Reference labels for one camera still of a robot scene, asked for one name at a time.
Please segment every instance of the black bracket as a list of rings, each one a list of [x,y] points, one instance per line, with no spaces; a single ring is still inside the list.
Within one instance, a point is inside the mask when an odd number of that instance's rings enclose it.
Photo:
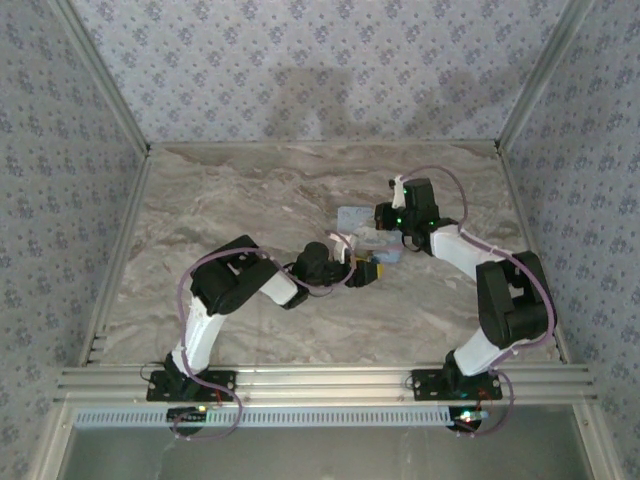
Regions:
[[[412,370],[411,385],[416,402],[449,400],[501,400],[502,388],[497,375],[488,372],[463,377],[454,391],[442,369]]]
[[[233,370],[206,370],[198,374],[205,382],[214,383],[235,391],[237,373]],[[176,388],[175,376],[166,370],[151,373],[147,389],[148,402],[233,402],[231,395],[219,390],[202,387],[190,378]]]

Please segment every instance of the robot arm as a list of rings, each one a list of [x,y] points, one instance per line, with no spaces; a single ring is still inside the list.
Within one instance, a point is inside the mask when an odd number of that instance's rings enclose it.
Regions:
[[[244,235],[214,253],[239,248],[258,248]],[[339,260],[329,258],[329,249],[320,242],[307,244],[292,265],[291,275],[308,286],[330,286],[349,273],[349,257],[341,252]],[[348,287],[362,287],[376,280],[380,266],[358,260]],[[197,268],[192,274],[191,305],[186,326],[186,356],[194,374],[209,366],[211,349],[227,316],[239,309],[251,296],[261,292],[284,309],[298,306],[308,298],[309,290],[294,282],[289,275],[267,258],[255,253],[229,255]],[[167,371],[186,381],[187,369],[178,342],[165,362]]]
[[[393,201],[376,206],[376,228],[400,230],[418,250],[454,265],[477,283],[480,328],[465,345],[447,355],[443,369],[450,386],[457,390],[465,378],[486,372],[514,346],[540,337],[549,319],[539,292],[526,275],[509,261],[463,238],[457,222],[440,217],[428,179],[403,182],[398,176],[389,185]],[[465,235],[484,243],[467,232]],[[513,256],[548,292],[538,257],[532,252]]]
[[[284,306],[298,294],[298,286],[278,270],[259,288],[259,291],[271,298],[277,305]],[[200,297],[194,295],[191,298],[189,318],[187,319],[186,353],[193,373],[198,374],[209,366],[211,349],[227,317],[228,314],[209,314]],[[186,374],[187,371],[182,361],[181,342],[178,342],[172,350],[171,358],[178,370]]]

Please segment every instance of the wall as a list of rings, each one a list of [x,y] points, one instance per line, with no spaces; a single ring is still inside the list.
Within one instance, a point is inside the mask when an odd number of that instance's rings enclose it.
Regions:
[[[640,6],[599,0],[510,152],[569,344],[640,478]]]
[[[565,0],[74,0],[149,142],[496,138]]]
[[[46,0],[0,2],[0,478],[79,355],[136,154]]]

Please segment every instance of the marble floor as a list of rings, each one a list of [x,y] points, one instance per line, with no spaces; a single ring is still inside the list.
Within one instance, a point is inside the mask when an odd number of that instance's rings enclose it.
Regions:
[[[421,165],[444,165],[459,176],[469,198],[469,231],[524,249],[500,163],[469,148],[183,146],[154,148],[150,161],[103,364],[157,361],[174,347],[175,288],[202,255],[249,234],[282,263],[292,261],[306,243],[328,242],[323,232],[335,228],[338,207],[390,200],[388,180]],[[440,172],[428,176],[441,215],[460,218],[455,185]],[[439,362],[478,327],[476,302],[475,284],[461,272],[406,250],[368,287],[336,288],[291,311],[254,296],[227,319],[211,362]],[[557,351],[549,345],[520,359],[555,360]]]

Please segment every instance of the white cable tray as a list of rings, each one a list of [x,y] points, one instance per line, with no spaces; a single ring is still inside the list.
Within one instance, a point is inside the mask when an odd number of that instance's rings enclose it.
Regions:
[[[237,408],[209,410],[202,422],[184,425],[226,427],[236,418]],[[82,408],[76,415],[77,428],[166,427],[166,407]],[[426,427],[446,426],[453,422],[448,407],[316,407],[245,408],[241,427]]]

